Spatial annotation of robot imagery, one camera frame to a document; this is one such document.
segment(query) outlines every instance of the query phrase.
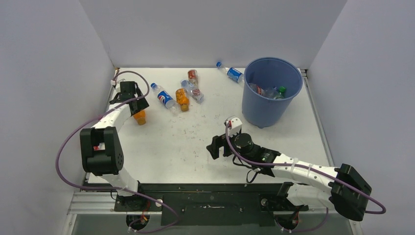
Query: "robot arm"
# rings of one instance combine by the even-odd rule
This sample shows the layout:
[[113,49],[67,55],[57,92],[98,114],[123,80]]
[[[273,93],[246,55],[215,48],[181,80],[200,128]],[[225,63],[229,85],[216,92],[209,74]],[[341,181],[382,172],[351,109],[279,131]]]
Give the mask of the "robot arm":
[[[120,82],[116,86],[117,94],[110,101],[109,109],[138,96],[142,96],[136,82]],[[99,120],[91,128],[81,130],[82,167],[108,181],[113,187],[138,191],[138,181],[123,168],[124,155],[117,132],[132,115],[147,108],[145,98],[129,102],[118,107]],[[121,197],[133,197],[129,192],[117,190]]]
[[[352,166],[343,164],[337,168],[299,161],[297,158],[255,144],[249,134],[241,132],[242,122],[237,117],[230,117],[225,121],[225,125],[228,127],[229,140],[233,149],[248,160],[247,163],[252,166],[255,172],[300,182],[300,184],[285,184],[283,192],[279,193],[285,195],[294,206],[310,205],[334,208],[348,219],[363,220],[368,204],[367,198],[313,171],[323,172],[370,195],[371,187]],[[224,147],[224,157],[233,154],[226,140],[226,135],[223,134],[213,137],[212,144],[207,146],[213,159],[219,157],[219,148],[221,147]]]

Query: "blue bottle cap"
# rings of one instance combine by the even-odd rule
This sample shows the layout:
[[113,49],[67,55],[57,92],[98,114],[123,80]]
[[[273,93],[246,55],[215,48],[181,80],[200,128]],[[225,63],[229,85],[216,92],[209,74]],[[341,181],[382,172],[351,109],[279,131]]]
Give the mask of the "blue bottle cap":
[[183,80],[183,81],[181,81],[181,85],[182,85],[183,87],[187,87],[187,86],[189,86],[189,84],[190,84],[190,82],[189,82],[189,81],[187,81],[187,80]]

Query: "cable tie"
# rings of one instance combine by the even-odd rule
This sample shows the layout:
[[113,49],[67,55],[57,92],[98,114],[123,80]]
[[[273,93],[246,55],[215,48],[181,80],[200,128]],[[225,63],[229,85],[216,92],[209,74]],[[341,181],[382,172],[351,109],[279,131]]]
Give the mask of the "cable tie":
[[298,163],[298,162],[299,162],[298,158],[294,158],[294,159],[293,159],[293,163],[291,164],[290,173],[291,173],[291,178],[292,178],[293,180],[295,180],[295,179],[294,179],[294,174],[293,174],[293,172],[294,172],[294,167],[295,167],[296,163]]
[[310,180],[310,169],[314,166],[314,164],[309,164],[308,165],[308,171],[307,171],[307,179],[308,179],[308,184],[311,185],[311,180]]

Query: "plastic bottle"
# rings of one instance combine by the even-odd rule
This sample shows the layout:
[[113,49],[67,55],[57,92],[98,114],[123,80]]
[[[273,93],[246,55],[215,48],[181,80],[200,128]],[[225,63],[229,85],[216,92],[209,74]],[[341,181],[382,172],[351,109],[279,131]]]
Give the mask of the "plastic bottle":
[[235,68],[226,68],[221,62],[216,63],[217,68],[226,74],[230,79],[235,82],[241,82],[244,80],[244,74],[236,70]]
[[186,97],[186,91],[183,88],[176,91],[176,100],[182,112],[189,110],[189,99]]
[[188,80],[183,80],[180,82],[182,88],[186,90],[186,92],[196,100],[198,103],[202,103],[205,95],[198,88],[196,88],[193,84],[191,84]]
[[189,82],[193,84],[196,88],[199,88],[199,83],[197,81],[197,71],[196,70],[189,70],[187,72],[187,77],[189,78]]
[[262,89],[262,88],[260,88],[259,86],[257,86],[256,84],[254,84],[254,83],[250,83],[249,84],[249,86],[252,88],[252,90],[254,91],[254,92],[256,92],[257,94],[260,94],[260,95],[262,95],[262,96],[265,96],[265,97],[267,97],[266,95],[266,92],[264,91],[264,89]]
[[170,110],[173,114],[177,114],[179,112],[178,103],[164,90],[163,87],[157,85],[156,83],[152,83],[151,89],[153,89],[153,93],[168,110]]
[[287,90],[287,88],[281,86],[278,88],[278,92],[277,95],[274,96],[274,99],[284,99],[285,98],[285,91]]
[[140,112],[134,114],[133,117],[139,125],[144,125],[146,123],[144,110],[141,110]]
[[279,87],[278,89],[273,87],[265,90],[265,93],[267,94],[267,97],[271,99],[284,99],[286,90],[287,89],[283,86]]

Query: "green bottle cap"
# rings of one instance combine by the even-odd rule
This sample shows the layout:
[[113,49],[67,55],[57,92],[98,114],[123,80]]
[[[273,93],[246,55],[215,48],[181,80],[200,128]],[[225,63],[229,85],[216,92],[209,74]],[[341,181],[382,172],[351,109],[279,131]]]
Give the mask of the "green bottle cap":
[[287,90],[287,88],[285,88],[285,87],[279,87],[279,92],[285,92]]

